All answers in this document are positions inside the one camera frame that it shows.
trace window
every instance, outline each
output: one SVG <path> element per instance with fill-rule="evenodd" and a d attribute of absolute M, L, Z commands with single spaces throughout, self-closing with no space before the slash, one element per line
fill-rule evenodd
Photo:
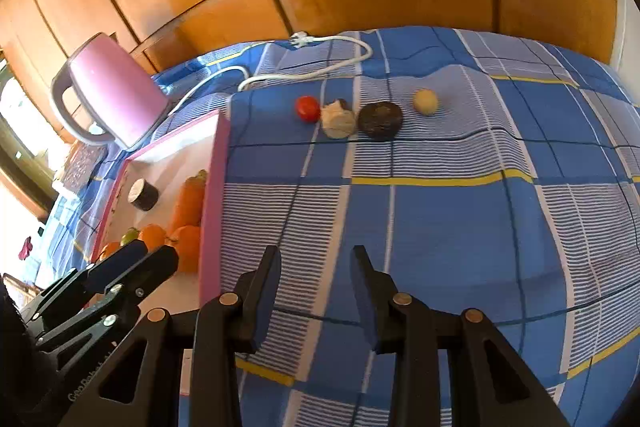
<path fill-rule="evenodd" d="M 57 171 L 65 162 L 69 145 L 28 99 L 5 59 L 0 60 L 0 78 L 3 72 L 8 73 L 9 79 L 0 82 L 0 115 L 36 161 L 50 171 Z"/>

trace kettle handle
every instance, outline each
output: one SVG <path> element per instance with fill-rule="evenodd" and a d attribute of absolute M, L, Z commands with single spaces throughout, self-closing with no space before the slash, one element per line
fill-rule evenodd
<path fill-rule="evenodd" d="M 89 145 L 104 145 L 114 141 L 113 135 L 107 131 L 103 134 L 91 134 L 89 131 L 80 127 L 79 123 L 74 120 L 74 117 L 66 109 L 65 102 L 62 99 L 63 93 L 72 86 L 73 79 L 71 78 L 71 70 L 69 69 L 69 63 L 67 61 L 51 82 L 50 101 L 51 108 L 56 117 L 58 117 L 66 129 L 81 142 Z"/>

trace blue plaid bedsheet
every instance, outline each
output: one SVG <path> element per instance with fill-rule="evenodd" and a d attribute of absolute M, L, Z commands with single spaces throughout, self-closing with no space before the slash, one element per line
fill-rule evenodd
<path fill-rule="evenodd" d="M 369 60 L 311 82 L 264 82 L 230 100 L 219 94 L 235 91 L 239 78 L 229 73 L 154 136 L 224 108 L 232 131 L 223 288 L 255 268 L 265 245 L 282 251 L 267 339 L 238 363 L 244 424 L 386 425 L 394 357 L 370 352 L 349 277 L 351 248 L 362 244 L 376 269 L 430 307 L 482 309 L 572 425 L 604 425 L 640 361 L 640 116 L 616 74 L 566 49 L 496 34 L 423 26 L 350 34 L 373 47 Z M 241 54 L 249 45 L 157 81 L 205 64 L 302 73 L 360 52 L 329 41 Z M 442 102 L 429 118 L 412 108 L 421 87 Z M 392 142 L 331 140 L 295 117 L 303 94 L 343 98 L 356 111 L 390 100 L 404 125 Z M 60 273 L 84 264 L 122 159 L 106 152 L 78 208 L 56 204 L 56 229 L 46 233 Z"/>

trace carrot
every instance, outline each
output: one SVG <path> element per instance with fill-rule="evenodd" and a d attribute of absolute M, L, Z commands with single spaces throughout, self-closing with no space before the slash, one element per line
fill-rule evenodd
<path fill-rule="evenodd" d="M 206 184 L 207 171 L 205 170 L 184 181 L 180 187 L 178 198 L 175 200 L 174 214 L 169 222 L 169 227 L 167 227 L 169 234 L 186 225 L 197 227 L 200 224 Z"/>

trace orange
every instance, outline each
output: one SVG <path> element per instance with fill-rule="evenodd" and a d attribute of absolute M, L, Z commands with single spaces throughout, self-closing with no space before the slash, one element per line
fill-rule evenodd
<path fill-rule="evenodd" d="M 112 241 L 111 243 L 107 243 L 106 245 L 104 245 L 104 248 L 102 248 L 98 261 L 104 261 L 111 255 L 113 255 L 114 252 L 117 252 L 119 249 L 120 249 L 119 241 Z"/>
<path fill-rule="evenodd" d="M 175 230 L 166 243 L 178 253 L 178 272 L 197 272 L 200 260 L 200 227 L 185 225 Z"/>
<path fill-rule="evenodd" d="M 160 225 L 146 225 L 140 230 L 138 239 L 145 243 L 147 251 L 153 252 L 164 245 L 166 232 Z"/>

